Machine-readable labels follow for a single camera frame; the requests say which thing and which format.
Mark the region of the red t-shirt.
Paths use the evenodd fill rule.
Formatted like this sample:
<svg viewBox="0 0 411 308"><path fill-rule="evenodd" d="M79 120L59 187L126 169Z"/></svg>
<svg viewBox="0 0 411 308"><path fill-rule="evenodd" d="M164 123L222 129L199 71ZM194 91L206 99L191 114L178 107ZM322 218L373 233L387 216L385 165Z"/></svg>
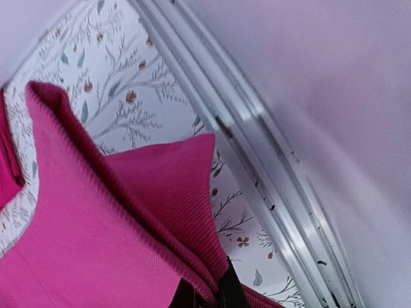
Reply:
<svg viewBox="0 0 411 308"><path fill-rule="evenodd" d="M25 181L17 158L6 116L4 90L1 89L1 210L22 190Z"/></svg>

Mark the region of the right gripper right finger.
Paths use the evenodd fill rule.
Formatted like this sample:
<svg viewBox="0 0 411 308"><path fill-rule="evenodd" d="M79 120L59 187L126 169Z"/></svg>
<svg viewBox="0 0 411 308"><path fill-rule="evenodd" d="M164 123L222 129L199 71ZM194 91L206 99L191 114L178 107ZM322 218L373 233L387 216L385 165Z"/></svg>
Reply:
<svg viewBox="0 0 411 308"><path fill-rule="evenodd" d="M227 257L228 270L218 283L218 306L220 308L251 308L232 262Z"/></svg>

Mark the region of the pink garment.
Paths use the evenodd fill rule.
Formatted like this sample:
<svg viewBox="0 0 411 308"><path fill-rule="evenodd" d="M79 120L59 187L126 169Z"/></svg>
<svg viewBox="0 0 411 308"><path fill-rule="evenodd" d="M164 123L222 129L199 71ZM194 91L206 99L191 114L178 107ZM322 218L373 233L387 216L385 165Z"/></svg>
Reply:
<svg viewBox="0 0 411 308"><path fill-rule="evenodd" d="M180 280L218 306L228 270L211 210L215 136L103 156L66 92L26 86L40 180L1 259L2 307L171 307ZM276 303L244 286L252 307Z"/></svg>

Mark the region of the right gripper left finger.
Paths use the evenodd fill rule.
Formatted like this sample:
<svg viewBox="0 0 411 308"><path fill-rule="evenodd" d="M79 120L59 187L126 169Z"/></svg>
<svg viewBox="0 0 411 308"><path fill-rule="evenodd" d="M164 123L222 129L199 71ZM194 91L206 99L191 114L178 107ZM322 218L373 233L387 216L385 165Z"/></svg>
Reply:
<svg viewBox="0 0 411 308"><path fill-rule="evenodd" d="M201 308L203 299L185 279L181 279L171 301L171 308Z"/></svg>

